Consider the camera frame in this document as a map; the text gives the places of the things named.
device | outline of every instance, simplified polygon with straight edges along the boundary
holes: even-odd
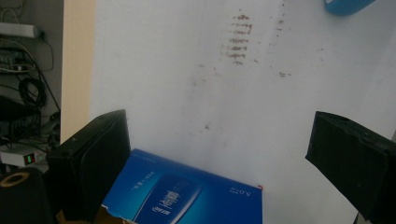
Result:
[[[30,147],[23,144],[14,143],[12,148],[6,146],[0,147],[1,162],[8,165],[24,167],[29,164],[43,161],[46,155],[36,147]]]
[[[0,223],[54,224],[43,177],[36,168],[0,176]]]
[[[134,217],[138,224],[176,224],[189,210],[202,186],[179,175],[164,174]]]
[[[47,155],[50,197],[67,220],[94,220],[130,153],[125,110],[117,110],[93,119]]]
[[[306,158],[373,223],[396,223],[396,143],[338,115],[315,115]]]
[[[0,22],[0,35],[37,38],[41,31],[34,25]]]
[[[0,95],[0,135],[16,141],[40,133],[40,126],[40,111]]]

electronic equipment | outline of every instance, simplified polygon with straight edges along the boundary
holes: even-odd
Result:
[[[36,168],[0,176],[0,223],[54,224],[43,177]]]
[[[40,133],[40,111],[0,95],[0,135],[15,141]]]
[[[396,143],[353,120],[317,112],[306,158],[365,219],[396,223]]]
[[[45,178],[56,189],[49,196],[67,220],[94,220],[130,153],[125,110],[117,110],[93,119],[47,155]]]
[[[29,60],[30,55],[22,49],[0,48],[0,75],[26,74],[35,66]]]
[[[34,25],[0,22],[0,35],[37,38],[41,31]]]
[[[45,159],[45,153],[36,147],[16,143],[12,144],[12,148],[1,146],[0,158],[4,164],[24,167],[38,161],[43,161]]]

blue object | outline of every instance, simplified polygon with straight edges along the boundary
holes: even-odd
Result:
[[[372,4],[375,0],[325,0],[326,9],[334,15],[349,16]]]
[[[151,189],[134,217],[139,224],[177,223],[201,192],[201,186],[185,177],[164,174]]]
[[[262,190],[134,149],[102,206],[138,224],[262,224]]]

black cable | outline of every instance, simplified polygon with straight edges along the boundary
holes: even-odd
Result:
[[[45,86],[39,79],[27,77],[21,80],[19,91],[23,102],[28,106],[39,109],[47,102]]]
[[[0,86],[1,86],[1,87],[5,87],[5,88],[12,89],[12,90],[14,90],[14,91],[19,91],[17,88],[13,88],[13,87],[8,86],[8,85],[0,84]]]
[[[51,71],[53,69],[53,65],[54,65],[53,48],[50,45],[50,43],[46,40],[45,33],[41,33],[41,39],[49,47],[49,51],[50,51],[51,66],[50,66],[50,68],[43,70],[44,72],[48,72],[48,71]]]
[[[61,112],[61,108],[59,107],[58,102],[56,101],[55,96],[52,93],[52,90],[50,88],[49,83],[47,82],[46,77],[44,77],[44,74],[41,72],[41,70],[40,70],[40,68],[38,66],[36,67],[36,69],[38,71],[38,75],[43,78],[44,84],[46,85],[47,90],[49,91],[49,94],[50,94],[50,96],[51,96],[51,98],[53,100],[53,103],[55,103],[56,108],[58,109],[58,112],[60,113]]]

wall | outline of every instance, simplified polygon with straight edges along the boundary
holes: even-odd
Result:
[[[24,3],[23,9],[20,9],[22,2]],[[49,83],[55,101],[61,105],[64,1],[2,1],[0,8],[5,9],[7,7],[14,8],[17,15],[21,14],[18,17],[20,23],[33,24],[44,32],[45,40],[48,44],[42,38],[13,38],[13,40],[23,44],[32,54]],[[3,21],[17,23],[15,16],[10,11],[4,13]],[[15,88],[18,88],[19,84],[14,76],[1,77],[0,83],[11,85]],[[16,91],[1,88],[0,93],[20,100]],[[47,96],[47,105],[42,108],[44,122],[57,111],[55,101],[51,98],[49,92],[47,92]]]
[[[353,222],[304,154],[316,110],[393,134],[396,3],[347,18],[313,0],[96,4],[91,119],[126,108],[132,147],[264,185],[264,223]]]
[[[95,0],[64,2],[61,142],[90,120]]]

